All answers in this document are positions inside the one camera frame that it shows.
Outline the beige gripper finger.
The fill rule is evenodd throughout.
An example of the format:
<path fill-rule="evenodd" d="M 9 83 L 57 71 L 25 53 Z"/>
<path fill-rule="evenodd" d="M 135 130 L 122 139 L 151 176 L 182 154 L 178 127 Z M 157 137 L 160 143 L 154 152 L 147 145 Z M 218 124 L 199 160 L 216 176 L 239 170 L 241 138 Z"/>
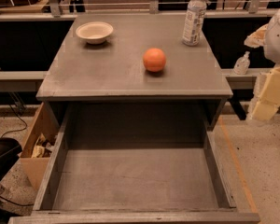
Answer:
<path fill-rule="evenodd" d="M 251 35 L 249 35 L 245 41 L 244 44 L 250 48 L 258 48 L 264 46 L 264 39 L 265 39 L 265 33 L 267 31 L 268 25 L 262 25 L 258 30 L 253 32 Z"/>
<path fill-rule="evenodd" d="M 253 94 L 248 119 L 269 121 L 280 107 L 280 64 L 269 72 L 258 75 Z"/>

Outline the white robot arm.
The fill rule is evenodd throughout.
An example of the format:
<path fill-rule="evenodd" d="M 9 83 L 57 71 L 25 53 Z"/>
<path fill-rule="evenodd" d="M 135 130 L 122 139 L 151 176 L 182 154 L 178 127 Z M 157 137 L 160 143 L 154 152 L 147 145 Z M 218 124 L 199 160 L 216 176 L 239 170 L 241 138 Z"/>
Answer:
<path fill-rule="evenodd" d="M 280 107 L 280 8 L 270 21 L 249 35 L 244 44 L 250 48 L 263 47 L 266 59 L 275 63 L 269 73 L 258 78 L 249 118 L 268 121 Z"/>

